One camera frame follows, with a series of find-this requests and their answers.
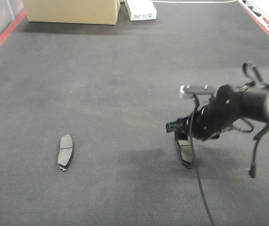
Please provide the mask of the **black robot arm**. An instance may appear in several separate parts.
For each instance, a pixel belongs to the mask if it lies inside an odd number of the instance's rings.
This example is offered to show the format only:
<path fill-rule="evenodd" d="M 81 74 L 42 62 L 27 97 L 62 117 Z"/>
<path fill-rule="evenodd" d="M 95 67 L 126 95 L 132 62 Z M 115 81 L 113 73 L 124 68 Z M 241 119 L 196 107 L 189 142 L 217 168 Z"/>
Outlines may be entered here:
<path fill-rule="evenodd" d="M 224 129 L 245 118 L 266 123 L 255 140 L 269 130 L 269 89 L 253 87 L 235 92 L 229 85 L 221 86 L 214 100 L 188 117 L 167 123 L 166 131 L 205 141 L 219 138 Z"/>

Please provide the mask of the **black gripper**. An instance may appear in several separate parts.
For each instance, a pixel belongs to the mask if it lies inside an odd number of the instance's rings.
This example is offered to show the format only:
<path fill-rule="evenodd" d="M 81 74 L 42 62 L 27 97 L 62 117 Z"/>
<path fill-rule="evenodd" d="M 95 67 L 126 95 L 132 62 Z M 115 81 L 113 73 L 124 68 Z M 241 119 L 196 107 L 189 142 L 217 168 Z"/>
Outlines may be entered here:
<path fill-rule="evenodd" d="M 240 95 L 230 85 L 223 85 L 218 89 L 216 98 L 195 113 L 191 135 L 202 141 L 218 139 L 221 131 L 240 117 Z M 168 122 L 166 132 L 187 133 L 187 123 L 188 117 Z"/>

